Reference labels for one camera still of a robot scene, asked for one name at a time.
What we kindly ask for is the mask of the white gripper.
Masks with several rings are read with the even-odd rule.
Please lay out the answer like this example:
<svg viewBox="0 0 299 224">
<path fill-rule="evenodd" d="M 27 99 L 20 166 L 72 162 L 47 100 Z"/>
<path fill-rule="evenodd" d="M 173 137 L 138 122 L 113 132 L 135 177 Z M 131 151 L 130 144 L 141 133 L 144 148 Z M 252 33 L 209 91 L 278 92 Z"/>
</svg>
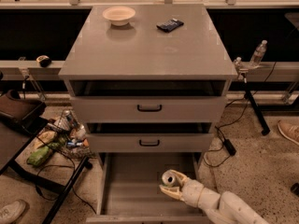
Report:
<svg viewBox="0 0 299 224">
<path fill-rule="evenodd" d="M 189 179 L 185 174 L 176 170 L 170 170 L 176 177 L 177 182 L 182 187 L 167 187 L 160 185 L 160 191 L 165 195 L 179 201 L 185 202 L 192 207 L 200 209 L 217 209 L 220 201 L 220 194 L 211 189 L 206 188 L 202 183 L 197 180 Z"/>
</svg>

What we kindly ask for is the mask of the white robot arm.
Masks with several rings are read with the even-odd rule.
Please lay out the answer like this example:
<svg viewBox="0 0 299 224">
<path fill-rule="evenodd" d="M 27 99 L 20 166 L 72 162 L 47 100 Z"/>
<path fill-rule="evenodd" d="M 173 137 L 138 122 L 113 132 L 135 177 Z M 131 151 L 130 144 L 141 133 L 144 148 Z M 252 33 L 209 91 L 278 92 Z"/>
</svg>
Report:
<svg viewBox="0 0 299 224">
<path fill-rule="evenodd" d="M 176 170 L 162 175 L 160 190 L 165 195 L 203 210 L 214 224 L 269 224 L 236 194 L 206 188 Z"/>
</svg>

